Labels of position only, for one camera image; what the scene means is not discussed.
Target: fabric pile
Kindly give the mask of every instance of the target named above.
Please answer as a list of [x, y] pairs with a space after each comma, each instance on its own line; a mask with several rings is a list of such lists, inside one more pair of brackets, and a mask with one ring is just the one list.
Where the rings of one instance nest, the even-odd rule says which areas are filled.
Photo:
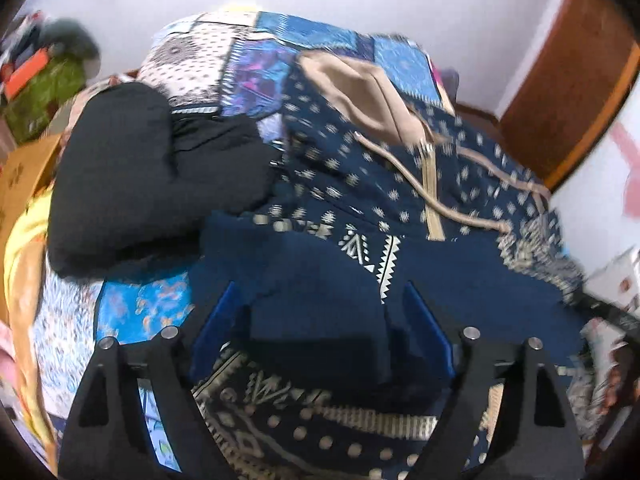
[[[180, 326], [214, 278], [245, 309], [229, 346], [199, 350], [219, 358], [193, 395], [247, 479], [406, 476], [448, 394], [424, 351], [438, 343], [404, 309], [411, 283], [483, 336], [539, 337], [569, 385], [582, 275], [549, 193], [454, 115], [415, 43], [206, 12], [157, 34], [135, 82], [76, 101], [28, 323], [56, 419], [95, 342]], [[179, 469], [153, 392], [141, 399], [160, 462]]]

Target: purple fabric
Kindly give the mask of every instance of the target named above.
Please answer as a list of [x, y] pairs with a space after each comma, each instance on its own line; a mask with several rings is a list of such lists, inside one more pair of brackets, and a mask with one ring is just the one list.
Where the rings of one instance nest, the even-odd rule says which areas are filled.
[[224, 116], [263, 117], [280, 109], [282, 83], [297, 50], [275, 40], [245, 41], [232, 53], [230, 94], [223, 98]]

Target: cardboard box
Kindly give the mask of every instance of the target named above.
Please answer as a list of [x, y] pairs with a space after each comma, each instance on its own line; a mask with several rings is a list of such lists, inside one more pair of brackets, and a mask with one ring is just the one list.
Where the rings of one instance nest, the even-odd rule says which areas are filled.
[[[46, 186], [55, 168], [60, 135], [45, 137], [9, 154], [0, 174], [0, 276], [4, 276], [4, 248], [15, 221], [34, 194]], [[4, 279], [0, 278], [0, 320], [8, 324]]]

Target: drawstring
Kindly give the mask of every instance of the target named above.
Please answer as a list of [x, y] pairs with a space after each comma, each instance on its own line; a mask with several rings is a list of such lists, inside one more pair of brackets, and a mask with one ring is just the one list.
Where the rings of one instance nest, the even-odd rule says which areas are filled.
[[511, 176], [510, 174], [505, 173], [503, 170], [501, 170], [496, 165], [494, 165], [484, 155], [480, 155], [480, 153], [475, 152], [474, 150], [470, 150], [469, 148], [463, 148], [462, 146], [458, 146], [458, 154], [468, 158], [469, 160], [477, 162], [481, 166], [484, 166], [487, 170], [495, 174], [495, 176], [497, 176], [501, 180], [506, 180], [509, 184], [511, 184], [516, 189], [538, 193], [543, 197], [545, 197], [547, 202], [551, 200], [550, 191], [546, 187], [542, 186], [542, 184], [536, 184], [535, 182], [523, 182], [522, 180], [518, 180], [514, 176]]
[[[407, 103], [406, 106], [409, 109], [409, 111], [411, 111], [422, 123], [427, 142], [432, 142], [433, 144], [445, 144], [446, 142], [450, 142], [450, 139], [447, 139], [447, 137], [444, 137], [441, 134], [435, 133], [431, 129], [431, 127], [429, 126], [429, 123], [424, 120], [421, 113], [418, 112], [418, 110], [415, 108], [415, 106], [412, 103]], [[536, 208], [538, 212], [541, 215], [546, 212], [545, 207], [543, 206], [542, 201], [540, 200], [540, 197], [539, 197], [539, 195], [542, 195], [546, 199], [547, 205], [549, 204], [549, 201], [551, 200], [551, 193], [545, 186], [542, 186], [542, 184], [536, 184], [533, 182], [524, 182], [522, 180], [518, 180], [517, 178], [511, 176], [510, 174], [505, 173], [503, 170], [498, 168], [494, 163], [492, 163], [484, 155], [481, 155], [480, 153], [475, 152], [474, 150], [463, 148], [462, 146], [457, 146], [457, 148], [458, 148], [459, 155], [462, 155], [465, 158], [468, 158], [469, 160], [476, 162], [480, 166], [483, 166], [486, 170], [491, 171], [495, 176], [497, 176], [501, 180], [511, 184], [512, 187], [522, 191], [529, 191], [533, 193], [533, 201], [536, 203]]]
[[510, 233], [511, 226], [505, 221], [495, 221], [495, 220], [486, 220], [483, 218], [476, 218], [473, 216], [465, 215], [462, 213], [458, 213], [457, 211], [453, 211], [446, 207], [444, 204], [440, 203], [437, 199], [431, 196], [424, 189], [422, 184], [418, 182], [418, 180], [413, 176], [413, 174], [404, 167], [402, 162], [400, 162], [392, 153], [389, 153], [384, 148], [381, 148], [374, 142], [371, 142], [365, 136], [363, 136], [360, 132], [354, 132], [353, 138], [356, 139], [361, 145], [363, 145], [368, 150], [371, 150], [374, 153], [386, 158], [391, 164], [393, 164], [396, 169], [402, 174], [402, 176], [407, 179], [409, 184], [413, 186], [413, 188], [420, 194], [420, 196], [424, 199], [424, 201], [431, 207], [436, 210], [439, 214], [446, 216], [447, 218], [459, 222], [461, 224], [465, 224], [471, 227], [480, 227], [483, 229], [495, 229], [500, 231], [501, 233]]

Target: white geometric pattern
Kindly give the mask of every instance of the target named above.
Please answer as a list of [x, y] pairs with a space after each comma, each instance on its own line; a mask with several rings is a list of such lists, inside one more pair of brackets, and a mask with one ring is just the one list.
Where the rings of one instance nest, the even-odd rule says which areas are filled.
[[312, 180], [313, 177], [316, 176], [316, 172], [312, 170], [303, 170], [303, 171], [300, 171], [300, 176], [302, 178], [306, 178], [307, 180]]
[[330, 170], [337, 170], [340, 167], [340, 162], [338, 162], [334, 158], [330, 158], [328, 161], [324, 163], [324, 165], [328, 167]]
[[[340, 250], [344, 251], [348, 257], [357, 260], [362, 266], [369, 261], [369, 250], [367, 249], [367, 237], [365, 235], [348, 230], [347, 234], [338, 242], [338, 246], [342, 247]], [[369, 266], [365, 268], [373, 272], [373, 268], [369, 269]]]
[[318, 200], [324, 200], [324, 194], [317, 187], [311, 190], [311, 196]]
[[333, 211], [327, 211], [320, 217], [320, 221], [324, 224], [332, 224], [335, 221], [335, 214]]
[[331, 187], [331, 186], [329, 186], [326, 189], [326, 193], [327, 193], [327, 195], [329, 195], [332, 198], [340, 198], [342, 196], [342, 193], [340, 191], [335, 189], [335, 187]]
[[281, 205], [272, 205], [269, 208], [269, 214], [271, 216], [279, 217], [282, 214], [282, 206]]
[[391, 278], [394, 274], [394, 268], [396, 267], [396, 260], [398, 256], [396, 253], [400, 250], [400, 238], [395, 236], [386, 237], [385, 249], [382, 253], [382, 260], [378, 267], [378, 283], [380, 284], [380, 299], [384, 303], [386, 293], [389, 290], [391, 284]]
[[320, 150], [317, 148], [309, 148], [306, 150], [305, 156], [309, 160], [318, 160], [318, 156], [320, 155]]
[[360, 177], [354, 173], [350, 173], [344, 178], [344, 181], [348, 184], [348, 186], [353, 187], [358, 185], [358, 182], [360, 181]]

